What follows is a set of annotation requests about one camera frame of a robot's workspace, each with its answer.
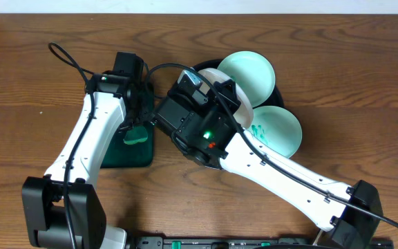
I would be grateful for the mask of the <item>white plate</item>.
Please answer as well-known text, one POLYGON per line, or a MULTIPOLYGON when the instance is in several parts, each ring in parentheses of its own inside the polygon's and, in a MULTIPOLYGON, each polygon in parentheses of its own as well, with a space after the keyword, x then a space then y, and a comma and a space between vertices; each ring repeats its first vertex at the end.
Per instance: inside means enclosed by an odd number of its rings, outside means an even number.
MULTIPOLYGON (((198 72, 211 83, 223 83, 231 79, 230 76, 215 68, 206 68, 198 72)), ((254 112, 251 102, 238 84, 236 84, 236 95, 240 101, 240 106, 234 113, 234 118, 243 128, 248 129, 254 119, 254 112)))

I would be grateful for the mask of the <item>green scrubbing sponge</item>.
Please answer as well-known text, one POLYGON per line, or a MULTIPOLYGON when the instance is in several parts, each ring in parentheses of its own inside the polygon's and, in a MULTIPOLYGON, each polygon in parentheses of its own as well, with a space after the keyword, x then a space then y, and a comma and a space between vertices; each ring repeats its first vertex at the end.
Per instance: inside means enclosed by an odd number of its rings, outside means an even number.
POLYGON ((148 131, 144 126, 134 127, 125 133, 123 139, 126 145, 135 145, 138 143, 146 142, 148 140, 148 131))

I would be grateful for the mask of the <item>mint green plate front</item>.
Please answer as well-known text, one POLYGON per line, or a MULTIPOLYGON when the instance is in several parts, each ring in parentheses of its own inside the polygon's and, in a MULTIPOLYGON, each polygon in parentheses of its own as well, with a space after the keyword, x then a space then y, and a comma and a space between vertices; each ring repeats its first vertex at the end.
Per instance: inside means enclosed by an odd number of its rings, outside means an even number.
POLYGON ((263 144, 287 158, 297 152, 303 139, 300 122, 282 107, 255 108, 249 130, 263 144))

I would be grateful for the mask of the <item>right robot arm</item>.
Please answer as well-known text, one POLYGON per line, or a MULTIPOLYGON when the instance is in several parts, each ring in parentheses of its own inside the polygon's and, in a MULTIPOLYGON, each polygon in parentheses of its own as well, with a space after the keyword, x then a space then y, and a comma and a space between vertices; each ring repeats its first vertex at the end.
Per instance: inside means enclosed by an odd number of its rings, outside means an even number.
POLYGON ((321 230, 318 246, 369 248, 381 220, 377 190, 316 174, 270 149, 245 128, 253 109, 244 91, 219 73, 183 67, 152 121, 199 165, 248 178, 300 210, 321 230))

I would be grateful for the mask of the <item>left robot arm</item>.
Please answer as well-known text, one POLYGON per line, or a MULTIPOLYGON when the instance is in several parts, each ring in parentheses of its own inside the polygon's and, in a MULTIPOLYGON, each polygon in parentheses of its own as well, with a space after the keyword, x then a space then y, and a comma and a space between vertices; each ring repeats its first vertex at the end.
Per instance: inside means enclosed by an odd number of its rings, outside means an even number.
POLYGON ((127 233, 106 222, 95 191, 102 168, 144 167, 153 160, 153 109, 143 60, 118 52, 113 69, 79 69, 84 103, 66 145, 42 177, 22 186, 30 244, 37 248, 125 248, 127 233))

